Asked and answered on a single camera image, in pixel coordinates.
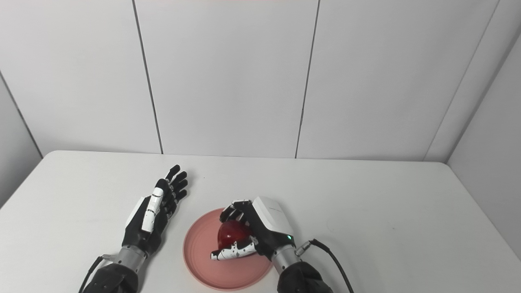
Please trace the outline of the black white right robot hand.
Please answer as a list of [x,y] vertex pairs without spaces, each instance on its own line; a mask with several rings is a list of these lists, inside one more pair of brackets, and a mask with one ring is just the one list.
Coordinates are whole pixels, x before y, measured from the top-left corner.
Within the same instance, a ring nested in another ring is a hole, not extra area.
[[221,223],[236,221],[249,226],[251,235],[245,241],[233,241],[211,252],[214,261],[242,258],[252,254],[268,259],[288,245],[295,247],[293,228],[274,199],[259,196],[253,200],[235,200],[220,213]]

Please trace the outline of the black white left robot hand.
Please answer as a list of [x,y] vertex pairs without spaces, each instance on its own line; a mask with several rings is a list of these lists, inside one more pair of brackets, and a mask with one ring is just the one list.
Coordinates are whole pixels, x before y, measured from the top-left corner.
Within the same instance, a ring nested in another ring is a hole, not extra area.
[[123,247],[136,247],[151,256],[162,243],[162,234],[179,202],[187,195],[187,172],[174,165],[165,178],[160,178],[153,192],[142,197],[127,221]]

